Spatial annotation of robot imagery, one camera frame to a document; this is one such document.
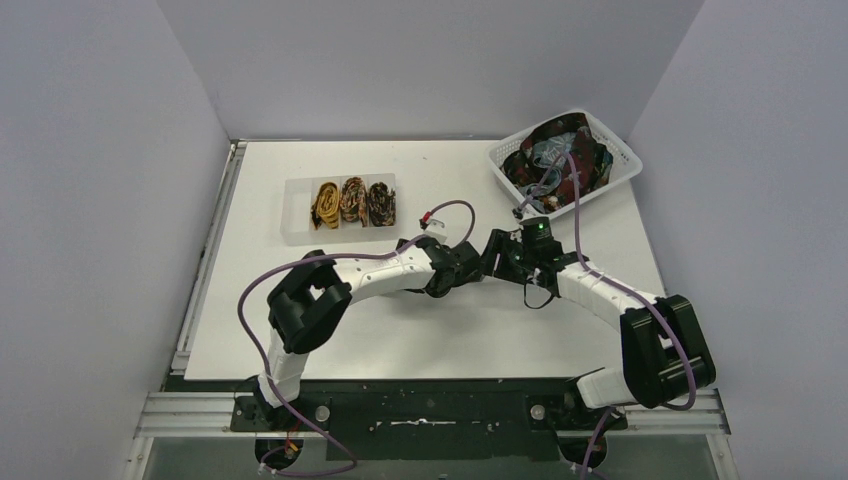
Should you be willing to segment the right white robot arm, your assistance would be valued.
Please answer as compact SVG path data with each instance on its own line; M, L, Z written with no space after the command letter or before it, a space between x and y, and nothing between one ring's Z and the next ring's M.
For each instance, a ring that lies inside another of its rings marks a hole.
M619 333L621 366L584 374L577 381L580 399L590 409L671 407L716 379L714 361L687 298L639 291L603 273L581 253L565 252L545 217L524 220L514 231L492 230L482 254L482 272L540 287Z

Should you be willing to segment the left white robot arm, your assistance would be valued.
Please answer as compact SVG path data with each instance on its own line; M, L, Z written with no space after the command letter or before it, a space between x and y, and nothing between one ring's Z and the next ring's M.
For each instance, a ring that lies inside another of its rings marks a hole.
M427 235L400 239L386 254L309 252L266 297L271 343L256 390L259 420L274 430L292 423L308 355L327 343L351 305L399 291L441 298L479 281L481 267L470 242L450 247Z

